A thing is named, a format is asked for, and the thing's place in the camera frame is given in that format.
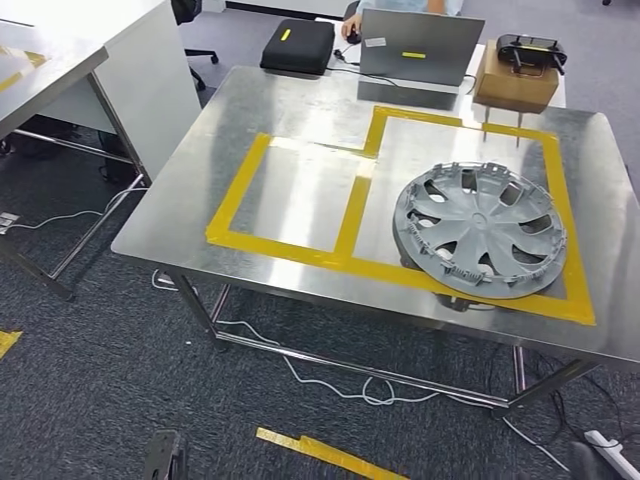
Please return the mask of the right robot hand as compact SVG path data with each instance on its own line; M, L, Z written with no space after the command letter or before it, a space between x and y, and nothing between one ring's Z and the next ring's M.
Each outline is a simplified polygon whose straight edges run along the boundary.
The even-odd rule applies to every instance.
M572 442L570 448L570 471L574 480L602 480L603 472L594 452L583 443Z

